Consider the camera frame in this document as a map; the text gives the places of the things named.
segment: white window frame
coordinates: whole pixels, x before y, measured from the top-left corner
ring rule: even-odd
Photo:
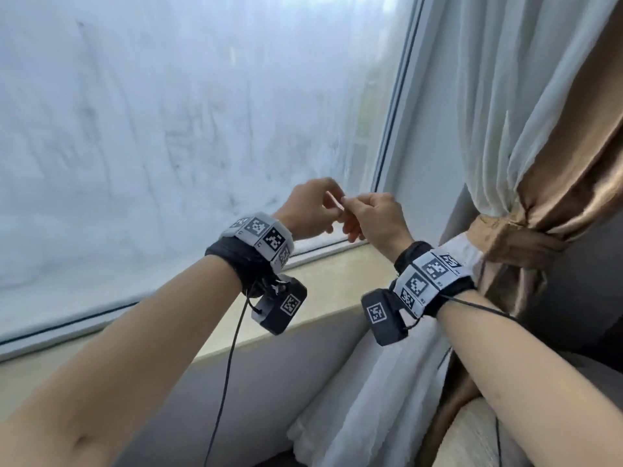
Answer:
[[[406,148],[420,88],[424,81],[446,1],[414,1],[408,34],[403,47],[396,82],[385,120],[383,138],[377,156],[373,182],[371,184],[372,191],[391,192],[394,188],[397,171]],[[337,227],[335,229],[336,232],[333,235],[326,236],[320,246],[306,243],[302,248],[296,250],[285,269],[291,269],[292,267],[364,244],[364,242],[349,243],[346,236],[341,234]],[[99,310],[86,316],[59,323],[56,326],[33,330],[23,336],[0,341],[0,362],[104,329],[112,321],[128,311],[129,308],[152,293],[153,291],[148,291],[143,294],[137,294],[125,301],[116,301],[102,306]]]

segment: forearm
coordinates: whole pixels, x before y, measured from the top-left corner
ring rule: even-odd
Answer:
[[[188,368],[241,290],[222,259],[204,257],[94,338],[13,418],[49,420],[116,451]]]
[[[458,298],[493,307],[475,291]],[[460,303],[437,315],[459,359],[537,467],[619,465],[623,414],[519,324]]]

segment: left hand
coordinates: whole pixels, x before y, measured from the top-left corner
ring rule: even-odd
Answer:
[[[330,177],[312,179],[294,187],[273,217],[290,230],[295,241],[332,233],[333,223],[342,218],[343,211],[337,203],[343,197],[344,192]]]

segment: window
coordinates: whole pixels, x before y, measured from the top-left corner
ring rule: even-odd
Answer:
[[[414,12],[414,0],[0,6],[5,342],[136,301],[299,182],[369,190]]]

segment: brown curtain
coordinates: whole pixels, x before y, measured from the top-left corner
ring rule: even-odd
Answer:
[[[518,187],[510,215],[480,215],[467,237],[484,252],[479,290],[521,317],[544,290],[545,270],[573,240],[623,205],[623,3],[582,65],[562,115]],[[416,457],[432,466],[458,411],[479,392],[451,363],[439,408]]]

